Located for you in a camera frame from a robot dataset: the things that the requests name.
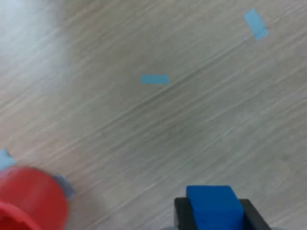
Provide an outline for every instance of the blue tape strip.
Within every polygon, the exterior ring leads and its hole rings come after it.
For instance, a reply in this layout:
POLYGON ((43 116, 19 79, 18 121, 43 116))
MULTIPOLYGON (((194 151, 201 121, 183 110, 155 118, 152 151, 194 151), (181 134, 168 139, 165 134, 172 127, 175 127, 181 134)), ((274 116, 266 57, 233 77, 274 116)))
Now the blue tape strip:
POLYGON ((142 75, 142 84, 168 84, 168 75, 146 74, 142 75))
POLYGON ((63 189, 64 194, 68 200, 76 196, 76 190, 72 187, 69 180, 64 175, 54 175, 53 179, 59 184, 63 189))
POLYGON ((263 20, 255 9, 247 12, 244 17, 257 40, 260 40, 269 34, 269 31, 265 27, 263 20))
POLYGON ((0 170, 6 169, 16 163, 16 160, 11 157, 11 155, 6 149, 0 150, 0 170))

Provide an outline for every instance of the red object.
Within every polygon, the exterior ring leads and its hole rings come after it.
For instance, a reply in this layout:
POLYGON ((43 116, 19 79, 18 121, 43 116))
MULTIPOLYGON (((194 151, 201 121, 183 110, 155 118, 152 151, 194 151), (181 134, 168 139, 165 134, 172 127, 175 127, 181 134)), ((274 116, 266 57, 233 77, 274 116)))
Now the red object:
POLYGON ((12 166, 0 171, 0 230, 64 230, 68 204, 46 172, 12 166))

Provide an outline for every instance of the blue block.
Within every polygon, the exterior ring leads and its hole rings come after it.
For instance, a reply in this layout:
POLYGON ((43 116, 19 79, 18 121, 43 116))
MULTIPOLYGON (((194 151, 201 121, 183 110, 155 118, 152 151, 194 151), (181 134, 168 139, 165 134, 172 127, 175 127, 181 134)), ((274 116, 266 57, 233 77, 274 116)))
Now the blue block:
POLYGON ((260 40, 269 34, 269 31, 265 27, 263 20, 255 9, 247 12, 244 17, 257 40, 260 40))
POLYGON ((229 186, 188 186, 198 230, 243 230, 244 209, 229 186))

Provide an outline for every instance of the black holder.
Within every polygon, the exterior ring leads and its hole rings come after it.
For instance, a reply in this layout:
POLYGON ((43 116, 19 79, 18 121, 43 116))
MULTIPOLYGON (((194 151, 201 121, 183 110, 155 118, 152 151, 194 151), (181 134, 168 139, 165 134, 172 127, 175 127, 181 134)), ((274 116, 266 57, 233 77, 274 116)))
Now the black holder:
MULTIPOLYGON (((248 199, 240 199, 244 209, 243 230, 272 230, 248 199)), ((189 198, 175 199, 175 217, 179 230, 198 230, 189 198)))

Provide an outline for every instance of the floor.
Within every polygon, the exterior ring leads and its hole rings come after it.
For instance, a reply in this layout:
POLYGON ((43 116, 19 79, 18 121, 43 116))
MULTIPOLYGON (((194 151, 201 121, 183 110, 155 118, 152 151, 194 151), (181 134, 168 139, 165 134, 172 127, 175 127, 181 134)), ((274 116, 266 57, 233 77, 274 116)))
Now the floor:
POLYGON ((1 4, 0 146, 71 180, 67 230, 170 226, 188 184, 307 230, 306 0, 1 4))

